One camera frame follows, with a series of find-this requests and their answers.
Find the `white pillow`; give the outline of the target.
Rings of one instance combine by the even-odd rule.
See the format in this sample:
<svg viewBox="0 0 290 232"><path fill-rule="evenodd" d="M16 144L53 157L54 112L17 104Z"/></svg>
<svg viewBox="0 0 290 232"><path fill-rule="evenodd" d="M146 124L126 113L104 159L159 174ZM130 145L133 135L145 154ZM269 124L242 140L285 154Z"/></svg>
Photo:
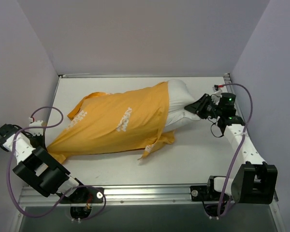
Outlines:
<svg viewBox="0 0 290 232"><path fill-rule="evenodd" d="M196 114L185 110L185 106L196 100L189 93L182 80L168 81L169 111L163 132L170 132L182 126L201 120Z"/></svg>

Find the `yellow Mickey Mouse pillowcase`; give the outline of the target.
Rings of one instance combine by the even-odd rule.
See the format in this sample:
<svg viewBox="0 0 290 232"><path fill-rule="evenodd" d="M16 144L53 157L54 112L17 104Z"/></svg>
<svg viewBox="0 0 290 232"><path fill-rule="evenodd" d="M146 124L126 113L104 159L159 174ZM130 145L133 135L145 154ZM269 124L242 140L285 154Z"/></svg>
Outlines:
<svg viewBox="0 0 290 232"><path fill-rule="evenodd" d="M47 146L59 162L78 155L142 150L142 158L175 142L165 132L168 83L124 93L94 92L68 113L68 126Z"/></svg>

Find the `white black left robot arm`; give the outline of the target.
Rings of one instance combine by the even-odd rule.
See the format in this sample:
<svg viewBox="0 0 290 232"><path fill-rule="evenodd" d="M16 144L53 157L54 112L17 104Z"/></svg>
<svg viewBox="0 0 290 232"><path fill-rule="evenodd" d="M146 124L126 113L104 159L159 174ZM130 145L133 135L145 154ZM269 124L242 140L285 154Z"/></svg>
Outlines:
<svg viewBox="0 0 290 232"><path fill-rule="evenodd" d="M13 124L0 127L0 148L11 152L15 145L16 166L13 172L45 197L51 194L61 196L72 188L71 198L77 203L84 202L88 190L80 186L81 182L71 177L71 173L46 151L44 136L21 131L15 137L19 130L21 127Z"/></svg>

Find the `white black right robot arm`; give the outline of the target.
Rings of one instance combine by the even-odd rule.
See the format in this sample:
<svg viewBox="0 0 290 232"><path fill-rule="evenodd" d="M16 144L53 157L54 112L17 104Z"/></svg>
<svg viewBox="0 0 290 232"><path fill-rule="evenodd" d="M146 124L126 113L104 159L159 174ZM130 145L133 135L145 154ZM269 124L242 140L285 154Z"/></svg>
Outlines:
<svg viewBox="0 0 290 232"><path fill-rule="evenodd" d="M245 129L243 119L236 115L236 95L232 93L204 94L185 106L185 110L201 119L217 119L222 136L226 137L241 165L234 178L210 176L206 196L216 201L224 193L236 203L270 204L275 193L278 171L258 153Z"/></svg>

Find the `aluminium right frame rail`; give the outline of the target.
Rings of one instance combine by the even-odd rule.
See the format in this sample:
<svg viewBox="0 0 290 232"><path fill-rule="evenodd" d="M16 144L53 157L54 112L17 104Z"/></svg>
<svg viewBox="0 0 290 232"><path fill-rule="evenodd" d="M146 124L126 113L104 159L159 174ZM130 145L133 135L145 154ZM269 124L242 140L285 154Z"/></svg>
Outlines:
<svg viewBox="0 0 290 232"><path fill-rule="evenodd" d="M248 124L252 118L253 113L253 101L249 90L238 83L234 83L231 80L225 80L224 86L230 89L232 93L246 93L246 102L244 102L243 96L239 96L239 99L235 101L236 109L239 110L239 115L243 116L244 125L232 123L227 126L224 131L224 136L230 142L232 148L234 149L234 155L229 165L226 181L231 177L231 173L236 161L241 161L242 164L250 162L251 164L262 165L265 161L264 158L258 153L255 148L249 134L248 134Z"/></svg>

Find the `aluminium frame rail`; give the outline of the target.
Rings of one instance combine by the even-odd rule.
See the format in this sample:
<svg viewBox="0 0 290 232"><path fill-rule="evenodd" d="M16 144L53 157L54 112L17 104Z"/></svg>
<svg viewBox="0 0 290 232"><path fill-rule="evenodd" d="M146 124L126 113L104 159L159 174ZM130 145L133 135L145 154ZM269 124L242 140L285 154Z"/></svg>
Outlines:
<svg viewBox="0 0 290 232"><path fill-rule="evenodd" d="M239 99L235 101L236 109L239 110L239 115L243 116L244 125L232 123L227 126L224 131L224 136L230 142L232 148L234 149L234 155L229 165L226 181L231 177L231 173L236 161L241 161L242 164L250 162L251 164L262 165L265 161L264 158L258 153L255 148L249 134L248 134L248 124L252 118L253 113L253 101L249 90L238 83L234 83L231 80L225 80L224 86L230 89L232 93L246 93L246 102L244 102L243 96L239 96Z"/></svg>
<svg viewBox="0 0 290 232"><path fill-rule="evenodd" d="M104 188L108 205L146 205L146 204L190 204L193 203L189 187L193 184L174 185L113 185ZM44 197L31 187L24 187L19 197L21 207L53 206L58 195Z"/></svg>

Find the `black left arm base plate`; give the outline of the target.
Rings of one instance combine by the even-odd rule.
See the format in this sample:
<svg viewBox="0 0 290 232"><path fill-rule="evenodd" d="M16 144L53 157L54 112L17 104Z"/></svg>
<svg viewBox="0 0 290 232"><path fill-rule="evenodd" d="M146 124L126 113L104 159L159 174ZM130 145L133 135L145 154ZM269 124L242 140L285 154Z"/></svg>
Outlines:
<svg viewBox="0 0 290 232"><path fill-rule="evenodd" d="M59 203L76 204L76 203L102 203L104 188L98 187L81 187L76 188L72 193L66 194Z"/></svg>

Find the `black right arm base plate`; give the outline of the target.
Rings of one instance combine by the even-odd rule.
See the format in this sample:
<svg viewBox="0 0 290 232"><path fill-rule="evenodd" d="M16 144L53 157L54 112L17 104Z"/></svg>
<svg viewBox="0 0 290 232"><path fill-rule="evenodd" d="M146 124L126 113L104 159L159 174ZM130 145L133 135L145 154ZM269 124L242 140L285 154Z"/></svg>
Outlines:
<svg viewBox="0 0 290 232"><path fill-rule="evenodd" d="M215 189L213 186L192 185L189 187L191 200L193 202L218 202L220 199L222 187Z"/></svg>

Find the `aluminium front frame rail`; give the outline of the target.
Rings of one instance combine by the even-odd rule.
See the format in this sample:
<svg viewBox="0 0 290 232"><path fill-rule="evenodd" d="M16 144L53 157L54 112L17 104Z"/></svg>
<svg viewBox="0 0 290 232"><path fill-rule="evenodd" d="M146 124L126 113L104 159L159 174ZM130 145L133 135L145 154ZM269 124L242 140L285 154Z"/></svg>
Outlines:
<svg viewBox="0 0 290 232"><path fill-rule="evenodd" d="M104 188L108 205L146 205L146 204L190 204L193 203L189 187L193 184L174 185L113 185ZM24 187L19 197L21 207L53 206L58 195L44 197L31 187Z"/></svg>

